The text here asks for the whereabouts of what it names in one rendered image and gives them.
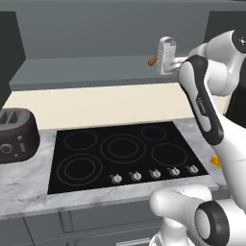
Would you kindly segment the black glass hob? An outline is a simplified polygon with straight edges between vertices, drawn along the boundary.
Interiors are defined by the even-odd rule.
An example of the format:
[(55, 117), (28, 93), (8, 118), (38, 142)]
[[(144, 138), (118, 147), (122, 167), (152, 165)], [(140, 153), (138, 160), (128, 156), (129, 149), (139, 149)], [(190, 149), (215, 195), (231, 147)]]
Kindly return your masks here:
[[(197, 174), (188, 167), (196, 165)], [(173, 177), (169, 169), (181, 173)], [(153, 179), (150, 170), (161, 176)], [(139, 172), (139, 182), (131, 173)], [(111, 175), (122, 177), (120, 184)], [(172, 121), (60, 130), (48, 185), (50, 194), (206, 176), (207, 170)]]

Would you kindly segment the grey open wall cabinet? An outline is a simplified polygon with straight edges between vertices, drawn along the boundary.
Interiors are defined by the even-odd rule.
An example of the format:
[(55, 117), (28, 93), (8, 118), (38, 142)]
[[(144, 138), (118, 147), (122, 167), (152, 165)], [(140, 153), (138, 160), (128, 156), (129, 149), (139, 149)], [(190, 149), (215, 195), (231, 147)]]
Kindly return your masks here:
[(13, 90), (165, 84), (148, 65), (161, 37), (184, 56), (208, 39), (246, 27), (235, 0), (13, 1), (26, 61)]

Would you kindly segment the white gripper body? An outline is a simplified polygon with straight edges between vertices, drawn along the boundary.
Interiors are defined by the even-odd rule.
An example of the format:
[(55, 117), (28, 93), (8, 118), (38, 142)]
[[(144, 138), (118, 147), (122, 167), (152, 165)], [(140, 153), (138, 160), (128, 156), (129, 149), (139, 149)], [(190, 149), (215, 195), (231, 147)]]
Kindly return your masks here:
[(166, 73), (172, 73), (176, 71), (185, 60), (186, 60), (186, 57), (174, 58), (172, 61), (169, 61), (168, 63), (164, 65), (164, 71)]

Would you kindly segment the dark brown toaster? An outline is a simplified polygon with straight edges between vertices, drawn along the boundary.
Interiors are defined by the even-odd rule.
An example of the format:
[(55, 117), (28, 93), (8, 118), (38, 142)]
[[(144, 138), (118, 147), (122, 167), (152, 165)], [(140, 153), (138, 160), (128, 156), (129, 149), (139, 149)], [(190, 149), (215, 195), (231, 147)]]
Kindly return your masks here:
[(0, 110), (0, 164), (31, 158), (40, 144), (37, 123), (27, 109)]

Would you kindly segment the grey base cupboard door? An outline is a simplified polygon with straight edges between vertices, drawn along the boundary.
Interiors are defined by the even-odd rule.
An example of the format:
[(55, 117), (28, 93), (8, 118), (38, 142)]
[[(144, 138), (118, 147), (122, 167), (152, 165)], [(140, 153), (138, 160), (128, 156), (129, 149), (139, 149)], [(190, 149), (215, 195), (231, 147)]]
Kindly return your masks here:
[(0, 220), (0, 246), (34, 246), (23, 218)]

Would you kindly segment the yellow cheese wedge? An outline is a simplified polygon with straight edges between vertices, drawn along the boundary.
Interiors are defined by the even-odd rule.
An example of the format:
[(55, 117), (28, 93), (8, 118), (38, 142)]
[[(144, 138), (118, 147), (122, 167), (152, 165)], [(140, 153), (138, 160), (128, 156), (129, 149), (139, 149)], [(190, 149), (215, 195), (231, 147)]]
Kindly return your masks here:
[(221, 166), (221, 162), (217, 156), (211, 156), (209, 162), (217, 167)]

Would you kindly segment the silver box cheese grater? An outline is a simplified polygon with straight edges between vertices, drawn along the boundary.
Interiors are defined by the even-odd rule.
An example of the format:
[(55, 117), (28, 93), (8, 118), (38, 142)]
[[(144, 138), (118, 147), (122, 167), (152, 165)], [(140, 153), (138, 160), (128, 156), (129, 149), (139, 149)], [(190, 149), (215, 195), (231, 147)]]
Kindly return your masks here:
[(148, 61), (149, 66), (156, 66), (160, 75), (167, 74), (175, 59), (176, 41), (172, 37), (159, 40), (158, 53)]

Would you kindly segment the grey drawer front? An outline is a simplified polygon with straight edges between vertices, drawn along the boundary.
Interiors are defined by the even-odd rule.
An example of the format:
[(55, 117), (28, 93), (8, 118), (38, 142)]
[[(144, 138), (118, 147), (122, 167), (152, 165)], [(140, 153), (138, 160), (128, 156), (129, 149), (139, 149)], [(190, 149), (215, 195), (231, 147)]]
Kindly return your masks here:
[(150, 239), (158, 232), (157, 227), (129, 229), (121, 232), (98, 234), (73, 240), (66, 246), (115, 246), (115, 243), (140, 238)]
[(158, 220), (150, 211), (110, 208), (64, 211), (59, 213), (59, 217), (62, 230), (65, 233), (75, 233)]

